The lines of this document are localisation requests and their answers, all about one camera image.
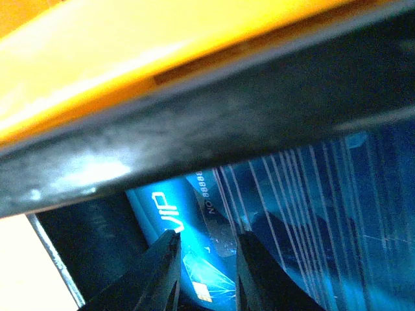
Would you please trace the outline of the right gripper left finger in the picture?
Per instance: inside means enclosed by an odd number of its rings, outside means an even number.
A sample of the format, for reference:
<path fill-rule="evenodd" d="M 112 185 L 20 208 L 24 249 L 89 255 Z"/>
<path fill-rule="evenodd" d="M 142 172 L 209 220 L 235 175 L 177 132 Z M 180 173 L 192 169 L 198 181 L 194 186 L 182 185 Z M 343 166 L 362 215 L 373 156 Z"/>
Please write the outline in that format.
<path fill-rule="evenodd" d="M 180 277 L 180 234 L 166 230 L 132 269 L 87 302 L 86 310 L 176 310 Z"/>

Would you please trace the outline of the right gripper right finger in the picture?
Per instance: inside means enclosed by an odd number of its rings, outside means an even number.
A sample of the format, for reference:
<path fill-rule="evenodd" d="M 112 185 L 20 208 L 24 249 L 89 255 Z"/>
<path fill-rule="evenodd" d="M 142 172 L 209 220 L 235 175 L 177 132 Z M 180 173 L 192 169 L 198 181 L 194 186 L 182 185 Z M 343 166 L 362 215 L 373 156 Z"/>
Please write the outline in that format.
<path fill-rule="evenodd" d="M 251 231 L 237 236 L 238 310 L 322 310 L 274 260 Z"/>

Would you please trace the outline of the blue credit card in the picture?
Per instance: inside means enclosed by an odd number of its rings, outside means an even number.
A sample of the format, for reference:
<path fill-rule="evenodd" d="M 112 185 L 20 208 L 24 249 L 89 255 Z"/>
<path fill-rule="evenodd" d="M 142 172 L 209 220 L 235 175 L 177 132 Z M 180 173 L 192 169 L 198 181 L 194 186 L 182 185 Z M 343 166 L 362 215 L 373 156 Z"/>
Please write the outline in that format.
<path fill-rule="evenodd" d="M 253 232 L 328 310 L 414 309 L 414 123 L 218 168 Z"/>
<path fill-rule="evenodd" d="M 181 238 L 181 289 L 211 310 L 236 309 L 237 246 L 210 170 L 126 191 L 149 244 L 173 230 Z"/>

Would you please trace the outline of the black right card bin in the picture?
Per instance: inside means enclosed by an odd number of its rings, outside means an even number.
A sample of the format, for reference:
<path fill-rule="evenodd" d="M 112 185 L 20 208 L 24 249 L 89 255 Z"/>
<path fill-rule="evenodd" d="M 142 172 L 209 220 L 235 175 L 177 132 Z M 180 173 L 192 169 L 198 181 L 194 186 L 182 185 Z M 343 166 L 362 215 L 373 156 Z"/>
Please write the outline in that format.
<path fill-rule="evenodd" d="M 173 67 L 113 106 L 1 146 L 1 217 L 24 215 L 77 310 L 150 248 L 126 191 L 414 123 L 414 2 L 343 1 Z"/>

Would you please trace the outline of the yellow middle card bin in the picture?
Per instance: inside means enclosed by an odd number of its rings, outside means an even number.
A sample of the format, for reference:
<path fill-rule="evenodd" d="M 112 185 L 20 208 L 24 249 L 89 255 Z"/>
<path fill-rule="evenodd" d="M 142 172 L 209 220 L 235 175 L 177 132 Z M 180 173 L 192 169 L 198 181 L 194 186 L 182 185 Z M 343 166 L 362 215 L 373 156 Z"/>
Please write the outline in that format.
<path fill-rule="evenodd" d="M 2 1 L 1 146 L 343 1 Z"/>

